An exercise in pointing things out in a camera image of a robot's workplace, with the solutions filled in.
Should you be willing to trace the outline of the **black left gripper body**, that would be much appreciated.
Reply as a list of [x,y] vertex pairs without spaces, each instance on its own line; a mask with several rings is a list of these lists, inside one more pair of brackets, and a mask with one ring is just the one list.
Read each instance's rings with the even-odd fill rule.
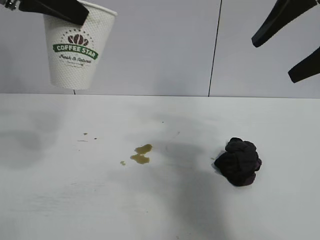
[[0,4],[11,11],[16,10],[20,2],[20,0],[0,0]]

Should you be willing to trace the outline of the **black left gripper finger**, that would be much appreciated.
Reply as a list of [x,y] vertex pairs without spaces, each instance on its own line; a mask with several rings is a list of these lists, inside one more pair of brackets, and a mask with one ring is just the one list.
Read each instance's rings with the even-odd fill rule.
[[22,12],[39,13],[83,25],[89,10],[77,0],[22,0],[19,4]]

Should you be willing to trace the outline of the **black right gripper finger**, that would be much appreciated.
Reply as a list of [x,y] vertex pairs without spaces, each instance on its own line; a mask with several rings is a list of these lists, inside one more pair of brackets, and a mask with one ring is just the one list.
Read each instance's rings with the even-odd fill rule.
[[297,63],[288,71],[288,75],[293,83],[303,81],[309,77],[320,73],[320,48]]
[[251,38],[253,46],[262,46],[284,26],[316,5],[316,0],[277,0],[261,27]]

